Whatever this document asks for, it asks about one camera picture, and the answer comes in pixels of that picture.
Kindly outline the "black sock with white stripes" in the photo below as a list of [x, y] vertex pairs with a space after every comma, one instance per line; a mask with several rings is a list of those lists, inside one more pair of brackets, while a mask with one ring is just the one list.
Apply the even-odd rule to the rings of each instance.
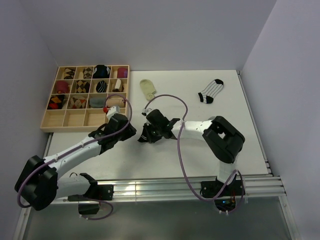
[[148, 124], [143, 125], [142, 133], [138, 139], [140, 143], [153, 143], [153, 137], [151, 135], [152, 126]]

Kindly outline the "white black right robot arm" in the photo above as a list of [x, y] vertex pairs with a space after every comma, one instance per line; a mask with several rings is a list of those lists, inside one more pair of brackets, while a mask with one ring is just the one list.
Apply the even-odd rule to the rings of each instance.
[[155, 143], [162, 138], [177, 140], [182, 174], [198, 199], [204, 200], [205, 196], [195, 192], [187, 177], [181, 153], [182, 139], [204, 141], [219, 160], [215, 186], [211, 188], [211, 198], [215, 200], [233, 190], [236, 177], [241, 175], [236, 167], [236, 159], [243, 149], [245, 137], [224, 117], [216, 116], [206, 121], [185, 121], [184, 118], [168, 120], [158, 109], [144, 112], [142, 115], [146, 118], [141, 134], [142, 140], [148, 143]]

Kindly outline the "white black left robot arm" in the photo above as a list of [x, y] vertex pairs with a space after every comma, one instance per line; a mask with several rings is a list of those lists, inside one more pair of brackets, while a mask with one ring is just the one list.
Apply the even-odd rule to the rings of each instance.
[[17, 203], [22, 208], [32, 207], [37, 211], [49, 206], [53, 200], [78, 196], [81, 200], [100, 200], [98, 182], [87, 173], [62, 180], [61, 177], [79, 164], [102, 155], [119, 141], [136, 134], [130, 120], [122, 114], [114, 114], [108, 123], [92, 131], [76, 145], [51, 156], [37, 155], [26, 162], [14, 189]]

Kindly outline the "cream brown rolled sock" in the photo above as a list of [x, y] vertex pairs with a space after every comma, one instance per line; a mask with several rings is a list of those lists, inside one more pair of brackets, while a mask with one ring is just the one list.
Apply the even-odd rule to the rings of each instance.
[[124, 90], [123, 82], [121, 79], [118, 78], [117, 80], [115, 80], [113, 84], [112, 92], [118, 93], [118, 92], [122, 92], [123, 90]]

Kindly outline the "black white striped rolled sock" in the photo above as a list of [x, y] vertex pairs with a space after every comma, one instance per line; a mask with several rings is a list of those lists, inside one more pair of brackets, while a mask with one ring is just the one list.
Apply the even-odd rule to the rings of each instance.
[[106, 83], [106, 81], [101, 80], [97, 83], [95, 90], [97, 93], [105, 93], [107, 90], [107, 87], [108, 87], [108, 84]]

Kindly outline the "cream ankle sock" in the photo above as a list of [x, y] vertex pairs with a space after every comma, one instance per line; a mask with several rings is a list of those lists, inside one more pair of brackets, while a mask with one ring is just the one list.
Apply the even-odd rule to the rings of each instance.
[[142, 79], [139, 83], [140, 89], [145, 97], [145, 99], [149, 102], [157, 93], [157, 90], [155, 89], [155, 86], [153, 82], [149, 79]]

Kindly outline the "beige orange argyle rolled sock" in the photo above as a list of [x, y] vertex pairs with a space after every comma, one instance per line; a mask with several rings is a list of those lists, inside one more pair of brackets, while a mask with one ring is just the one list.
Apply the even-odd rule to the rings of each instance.
[[70, 109], [85, 109], [87, 105], [87, 99], [82, 96], [74, 96], [69, 101]]

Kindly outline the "wooden compartment sock box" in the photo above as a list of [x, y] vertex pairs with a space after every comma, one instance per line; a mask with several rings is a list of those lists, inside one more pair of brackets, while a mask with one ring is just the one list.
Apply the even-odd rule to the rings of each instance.
[[[57, 69], [54, 83], [51, 89], [50, 97], [47, 101], [47, 107], [52, 95], [64, 95], [62, 109], [49, 110], [46, 109], [42, 122], [41, 130], [47, 133], [55, 132], [91, 132], [98, 128], [100, 125], [107, 123], [109, 120], [106, 118], [106, 114], [103, 108], [91, 108], [89, 105], [90, 98], [105, 98], [105, 106], [109, 98], [122, 98], [129, 97], [130, 89], [130, 66], [129, 65], [107, 65], [110, 68], [109, 78], [93, 78], [93, 72], [97, 65], [78, 65], [78, 66], [60, 66]], [[91, 67], [93, 69], [91, 79], [83, 79], [83, 69], [85, 67]], [[125, 67], [128, 69], [127, 78], [120, 78], [123, 83], [122, 92], [112, 92], [115, 80], [117, 80], [118, 68]], [[76, 68], [73, 79], [64, 79], [65, 68]], [[83, 80], [90, 83], [89, 93], [76, 93], [76, 81]], [[96, 86], [99, 81], [106, 81], [106, 92], [96, 92]], [[66, 81], [69, 84], [69, 93], [57, 94], [56, 82]], [[84, 97], [86, 98], [86, 107], [84, 109], [70, 109], [69, 103], [72, 97]], [[127, 115], [129, 107], [125, 102], [125, 107], [120, 108], [120, 114]]]

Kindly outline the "maroon rolled sock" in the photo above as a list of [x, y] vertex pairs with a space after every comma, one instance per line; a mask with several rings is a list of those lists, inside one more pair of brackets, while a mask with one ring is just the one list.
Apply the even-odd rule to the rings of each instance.
[[126, 67], [119, 67], [117, 70], [117, 78], [127, 78], [128, 77], [128, 69]]
[[55, 90], [57, 94], [69, 94], [70, 87], [68, 82], [64, 80], [58, 80], [55, 84]]

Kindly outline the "brown yellow argyle rolled sock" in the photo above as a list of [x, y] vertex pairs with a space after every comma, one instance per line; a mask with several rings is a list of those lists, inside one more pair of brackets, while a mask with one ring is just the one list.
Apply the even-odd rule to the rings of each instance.
[[75, 83], [75, 92], [79, 94], [87, 94], [90, 90], [90, 83], [84, 80], [77, 80]]

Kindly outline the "black blue rolled sock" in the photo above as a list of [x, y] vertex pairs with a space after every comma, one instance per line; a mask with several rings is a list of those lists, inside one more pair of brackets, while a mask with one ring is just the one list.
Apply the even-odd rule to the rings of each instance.
[[96, 65], [93, 71], [93, 79], [107, 79], [110, 77], [111, 69], [106, 65]]

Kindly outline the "white black striped ankle sock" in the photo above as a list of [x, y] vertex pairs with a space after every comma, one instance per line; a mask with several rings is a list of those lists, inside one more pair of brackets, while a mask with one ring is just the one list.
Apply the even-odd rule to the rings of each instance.
[[223, 89], [224, 82], [220, 79], [212, 80], [204, 90], [198, 93], [198, 97], [201, 103], [212, 104], [214, 98]]

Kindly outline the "beige grey argyle rolled sock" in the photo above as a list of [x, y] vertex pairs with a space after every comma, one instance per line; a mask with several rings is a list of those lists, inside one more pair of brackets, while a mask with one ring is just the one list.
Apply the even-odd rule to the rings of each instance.
[[93, 74], [93, 68], [92, 67], [84, 67], [82, 70], [83, 79], [91, 79]]

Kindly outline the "red orange argyle rolled sock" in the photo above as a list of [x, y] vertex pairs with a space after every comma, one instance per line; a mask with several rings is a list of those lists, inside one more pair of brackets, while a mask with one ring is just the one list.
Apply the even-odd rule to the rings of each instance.
[[47, 109], [48, 110], [60, 110], [63, 107], [63, 101], [65, 99], [64, 94], [52, 95], [49, 99]]

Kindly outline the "brown argyle rolled sock corner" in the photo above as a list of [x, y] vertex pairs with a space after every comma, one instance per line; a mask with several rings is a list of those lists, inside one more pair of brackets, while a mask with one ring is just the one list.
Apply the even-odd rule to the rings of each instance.
[[72, 80], [75, 76], [76, 68], [66, 67], [63, 72], [63, 79]]

